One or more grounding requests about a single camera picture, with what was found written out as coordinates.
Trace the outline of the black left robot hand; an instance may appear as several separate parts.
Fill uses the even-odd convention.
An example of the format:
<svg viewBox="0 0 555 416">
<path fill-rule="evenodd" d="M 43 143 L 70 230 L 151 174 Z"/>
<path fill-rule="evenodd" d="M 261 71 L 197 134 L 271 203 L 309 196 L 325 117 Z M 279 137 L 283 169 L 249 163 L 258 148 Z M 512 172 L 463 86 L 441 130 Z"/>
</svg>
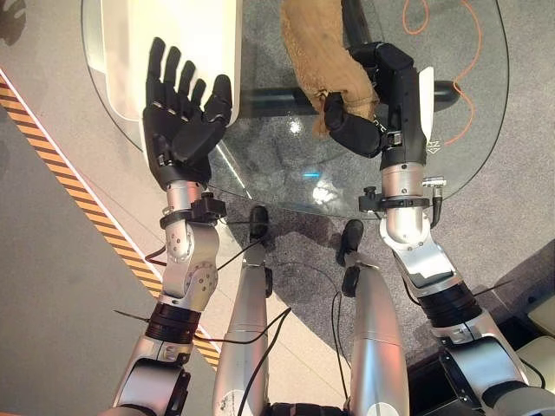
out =
<svg viewBox="0 0 555 416">
<path fill-rule="evenodd" d="M 218 75 L 205 104 L 202 79 L 187 61 L 180 73 L 180 50 L 155 37 L 148 57 L 146 106 L 142 112 L 147 163 L 162 190 L 174 181 L 207 185 L 212 177 L 208 155 L 222 140 L 232 116 L 232 84 Z"/>
</svg>

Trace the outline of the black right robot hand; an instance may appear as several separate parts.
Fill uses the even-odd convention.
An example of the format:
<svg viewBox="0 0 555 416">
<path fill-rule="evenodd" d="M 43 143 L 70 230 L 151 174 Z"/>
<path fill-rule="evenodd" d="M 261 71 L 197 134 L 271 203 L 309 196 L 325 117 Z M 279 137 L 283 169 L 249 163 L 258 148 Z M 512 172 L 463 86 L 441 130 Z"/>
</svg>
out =
<svg viewBox="0 0 555 416">
<path fill-rule="evenodd" d="M 427 139 L 421 127 L 419 78 L 414 60 L 391 43 L 352 46 L 349 54 L 360 63 L 378 98 L 388 107 L 383 133 L 371 120 L 344 107 L 338 92 L 324 102 L 324 122 L 330 137 L 366 158 L 382 156 L 381 168 L 405 163 L 426 164 Z"/>
</svg>

